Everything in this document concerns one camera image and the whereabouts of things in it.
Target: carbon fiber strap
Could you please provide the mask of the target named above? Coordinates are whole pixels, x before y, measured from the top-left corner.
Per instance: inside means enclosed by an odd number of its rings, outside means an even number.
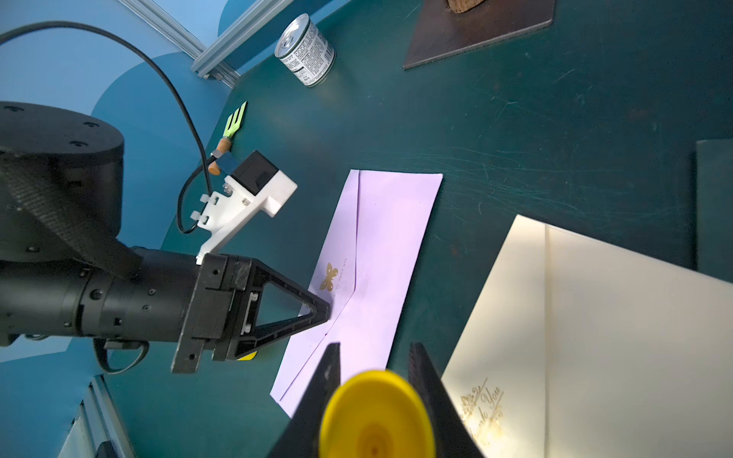
[[[141,257],[79,207],[48,175],[45,161],[0,159],[0,178],[10,195],[88,263],[132,278]]]

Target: black cylindrical joint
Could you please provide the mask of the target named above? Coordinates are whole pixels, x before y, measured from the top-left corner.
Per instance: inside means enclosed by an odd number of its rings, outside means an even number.
[[[132,281],[75,261],[0,262],[0,333],[178,341],[196,258],[135,252],[143,261]]]
[[[77,261],[0,261],[0,333],[78,335],[91,270]]]

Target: wooden handle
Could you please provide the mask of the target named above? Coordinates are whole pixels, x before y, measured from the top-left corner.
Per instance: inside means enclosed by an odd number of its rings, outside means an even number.
[[[216,145],[216,150],[221,151],[222,153],[229,151],[231,148],[232,141],[229,140],[227,137],[223,137],[221,140],[219,140],[219,144]]]
[[[216,161],[213,161],[211,164],[209,164],[209,173],[212,175],[216,175],[217,177],[221,175],[221,167],[216,165]]]
[[[216,150],[219,151],[221,154],[228,152],[231,148],[232,141],[229,140],[227,137],[222,137],[221,140],[219,140],[219,144],[216,145]],[[209,164],[209,173],[216,176],[221,175],[221,167],[216,165],[216,161],[213,161],[211,164]]]

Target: dark wooden board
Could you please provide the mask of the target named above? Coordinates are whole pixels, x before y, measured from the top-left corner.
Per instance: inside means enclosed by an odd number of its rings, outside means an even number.
[[[552,23],[555,0],[487,0],[460,14],[445,0],[424,0],[402,68],[434,62]]]

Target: black cable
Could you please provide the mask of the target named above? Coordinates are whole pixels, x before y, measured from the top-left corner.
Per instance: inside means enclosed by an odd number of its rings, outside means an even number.
[[[107,353],[107,349],[104,347],[105,341],[105,339],[98,339],[95,337],[94,339],[92,339],[92,347],[94,348],[94,356],[95,358],[97,358],[97,364],[99,364],[99,367],[101,367],[106,374],[110,375],[121,374],[137,366],[140,361],[145,359],[145,355],[147,355],[148,350],[150,350],[150,343],[148,341],[140,341],[140,354],[137,356],[137,358],[135,358],[135,361],[133,361],[129,366],[122,369],[112,369],[109,366],[109,356]]]
[[[206,160],[207,169],[208,169],[208,165],[211,164],[215,160],[216,158],[213,156],[210,156]],[[185,192],[188,189],[188,186],[190,186],[191,183],[194,182],[194,179],[199,176],[202,169],[203,167],[201,166],[196,167],[196,170],[194,170],[191,176],[188,177],[188,180],[185,181],[183,187],[181,188],[181,192],[178,193],[178,206],[176,207],[176,224],[178,225],[178,230],[181,231],[182,234],[190,234],[196,229],[196,227],[198,227],[197,226],[198,223],[194,223],[193,226],[191,226],[190,228],[184,229],[183,221],[181,221],[181,218],[182,218],[181,211],[183,208],[183,197],[185,196]]]
[[[211,189],[211,177],[209,176],[209,168],[208,164],[213,161],[213,158],[211,158],[210,161],[207,162],[206,157],[206,150],[204,149],[204,144],[201,142],[201,139],[199,137],[199,134],[196,132],[196,128],[194,127],[194,122],[191,120],[191,116],[188,114],[188,110],[186,109],[185,105],[183,105],[183,100],[181,100],[181,97],[178,95],[178,91],[175,87],[173,87],[173,83],[168,79],[165,73],[161,70],[161,68],[152,61],[151,58],[145,55],[142,51],[140,51],[135,46],[131,45],[127,41],[123,40],[122,38],[116,36],[115,34],[112,34],[110,32],[107,32],[104,29],[100,29],[98,27],[89,26],[87,24],[82,24],[78,22],[70,22],[70,21],[46,21],[46,22],[38,22],[29,24],[27,26],[18,27],[16,29],[13,29],[9,32],[5,32],[3,34],[0,34],[0,45],[9,42],[13,38],[18,38],[22,35],[29,34],[32,32],[37,32],[39,30],[45,30],[45,29],[78,29],[78,30],[85,30],[87,32],[91,32],[97,35],[101,35],[103,37],[107,37],[110,40],[118,42],[120,45],[125,46],[130,51],[134,52],[138,56],[140,56],[141,59],[145,61],[157,74],[163,79],[163,82],[168,86],[168,89],[171,90],[171,93],[173,94],[173,97],[176,99],[176,103],[178,103],[178,107],[181,109],[181,112],[183,112],[183,117],[185,117],[185,121],[188,123],[188,128],[191,129],[191,133],[194,135],[194,139],[196,140],[196,145],[199,147],[199,152],[201,153],[201,166],[194,171],[194,173],[188,178],[186,183],[181,188],[180,194],[178,196],[178,207],[176,209],[176,222],[178,225],[178,229],[183,232],[184,234],[189,234],[196,228],[196,224],[194,224],[193,227],[186,230],[183,228],[183,223],[181,221],[181,211],[183,206],[183,197],[185,195],[186,189],[191,184],[191,182],[194,181],[194,178],[201,173],[201,171],[204,172],[204,178],[206,179],[206,190],[209,194],[212,193]]]

